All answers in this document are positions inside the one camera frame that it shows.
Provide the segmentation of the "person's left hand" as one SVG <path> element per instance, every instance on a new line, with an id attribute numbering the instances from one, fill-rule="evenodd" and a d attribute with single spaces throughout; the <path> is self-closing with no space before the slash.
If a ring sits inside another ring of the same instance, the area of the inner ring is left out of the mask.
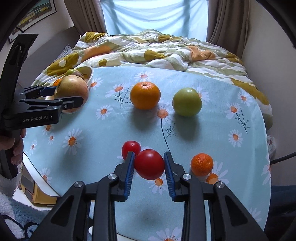
<path id="1" fill-rule="evenodd" d="M 13 156 L 10 158 L 13 165 L 19 165 L 23 160 L 23 138 L 26 136 L 26 133 L 27 130 L 22 129 L 20 139 L 18 141 L 16 141 L 15 138 L 1 136 L 1 151 L 13 148 Z"/>

